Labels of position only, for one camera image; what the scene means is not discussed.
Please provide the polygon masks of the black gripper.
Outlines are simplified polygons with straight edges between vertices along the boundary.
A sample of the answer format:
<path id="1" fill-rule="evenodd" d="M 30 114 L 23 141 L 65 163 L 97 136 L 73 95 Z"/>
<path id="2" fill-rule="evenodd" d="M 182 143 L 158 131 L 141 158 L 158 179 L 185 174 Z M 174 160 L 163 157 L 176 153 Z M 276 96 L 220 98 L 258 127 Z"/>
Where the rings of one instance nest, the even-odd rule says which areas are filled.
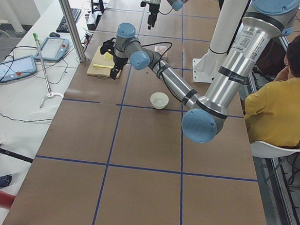
<path id="1" fill-rule="evenodd" d="M 115 80 L 120 72 L 123 69 L 124 65 L 127 64 L 128 58 L 120 58 L 118 56 L 113 56 L 114 67 L 110 71 L 110 78 Z"/>
<path id="2" fill-rule="evenodd" d="M 149 3 L 149 12 L 150 15 L 148 16 L 148 30 L 151 30 L 155 27 L 155 22 L 157 20 L 157 15 L 159 13 L 159 4 Z"/>

